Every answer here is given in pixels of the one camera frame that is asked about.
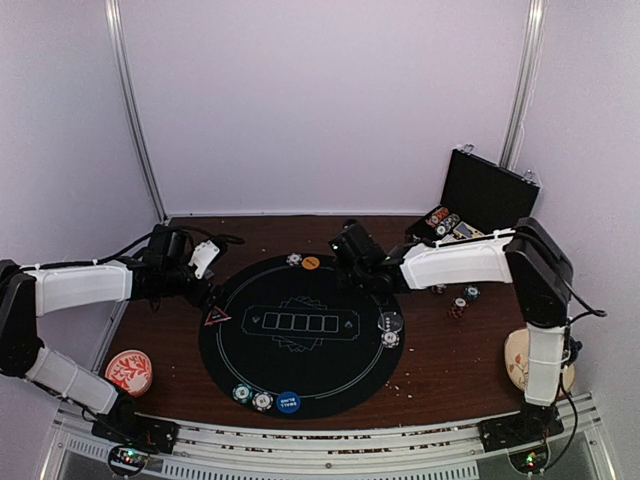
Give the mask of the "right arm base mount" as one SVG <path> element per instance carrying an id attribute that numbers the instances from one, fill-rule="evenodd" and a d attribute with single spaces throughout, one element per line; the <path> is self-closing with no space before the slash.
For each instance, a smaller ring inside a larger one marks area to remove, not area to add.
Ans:
<path id="1" fill-rule="evenodd" d="M 538 406 L 523 402 L 517 413 L 480 421 L 486 453 L 508 450 L 511 465 L 523 474 L 541 474 L 551 463 L 548 440 L 564 432 L 555 403 Z"/>

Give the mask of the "red triangular all-in marker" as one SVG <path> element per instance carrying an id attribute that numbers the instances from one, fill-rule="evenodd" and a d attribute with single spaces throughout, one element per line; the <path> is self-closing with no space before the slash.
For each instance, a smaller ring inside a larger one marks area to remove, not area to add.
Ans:
<path id="1" fill-rule="evenodd" d="M 211 327 L 231 319 L 231 316 L 224 312 L 220 307 L 213 306 L 204 315 L 204 327 Z"/>

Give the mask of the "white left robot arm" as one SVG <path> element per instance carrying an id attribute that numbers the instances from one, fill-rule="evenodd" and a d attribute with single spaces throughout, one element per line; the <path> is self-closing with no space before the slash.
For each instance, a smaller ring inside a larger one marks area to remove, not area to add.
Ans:
<path id="1" fill-rule="evenodd" d="M 212 287 L 213 263 L 224 248 L 209 240 L 182 257 L 138 262 L 130 258 L 53 268 L 1 262 L 1 374 L 46 387 L 92 412 L 105 415 L 106 429 L 123 444 L 137 442 L 144 424 L 122 406 L 131 396 L 74 360 L 49 348 L 37 320 L 58 311 L 102 303 L 183 296 L 200 308 Z"/>

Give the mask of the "blue small blind button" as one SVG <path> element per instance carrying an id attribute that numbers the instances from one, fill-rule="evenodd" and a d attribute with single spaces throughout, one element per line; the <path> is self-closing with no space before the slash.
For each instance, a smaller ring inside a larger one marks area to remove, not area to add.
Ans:
<path id="1" fill-rule="evenodd" d="M 282 414 L 292 415 L 300 409 L 301 398 L 295 392 L 285 391 L 278 395 L 275 405 Z"/>

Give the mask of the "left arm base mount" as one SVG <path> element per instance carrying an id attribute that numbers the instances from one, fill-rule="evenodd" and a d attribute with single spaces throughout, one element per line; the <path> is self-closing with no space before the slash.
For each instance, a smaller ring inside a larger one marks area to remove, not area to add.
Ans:
<path id="1" fill-rule="evenodd" d="M 123 479 L 140 474 L 153 455 L 171 454 L 179 433 L 176 422 L 140 415 L 135 399 L 122 392 L 107 413 L 83 407 L 82 414 L 92 424 L 93 436 L 113 443 L 106 463 Z"/>

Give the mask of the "yellow big blind button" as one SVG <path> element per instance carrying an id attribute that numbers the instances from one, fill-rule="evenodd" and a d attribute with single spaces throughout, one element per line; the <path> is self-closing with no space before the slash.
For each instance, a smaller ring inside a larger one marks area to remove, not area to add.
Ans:
<path id="1" fill-rule="evenodd" d="M 306 270 L 315 270 L 320 267 L 320 259 L 315 256 L 304 257 L 301 266 Z"/>

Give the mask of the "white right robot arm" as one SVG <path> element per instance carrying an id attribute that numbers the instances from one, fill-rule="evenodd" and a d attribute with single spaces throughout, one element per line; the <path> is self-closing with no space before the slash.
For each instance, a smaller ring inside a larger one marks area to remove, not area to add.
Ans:
<path id="1" fill-rule="evenodd" d="M 427 290 L 436 285 L 504 283 L 513 286 L 529 332 L 529 406 L 513 419 L 519 440 L 535 440 L 551 424 L 568 334 L 573 267 L 533 218 L 472 239 L 411 242 L 386 252 L 362 224 L 347 221 L 329 242 L 346 282 L 376 294 Z"/>

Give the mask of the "clear round dealer button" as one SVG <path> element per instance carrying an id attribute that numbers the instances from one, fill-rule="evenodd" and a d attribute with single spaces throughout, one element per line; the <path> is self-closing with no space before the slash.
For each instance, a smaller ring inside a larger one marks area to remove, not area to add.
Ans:
<path id="1" fill-rule="evenodd" d="M 404 318 L 397 311 L 386 311 L 378 318 L 377 326 L 383 332 L 400 332 L 404 327 Z"/>

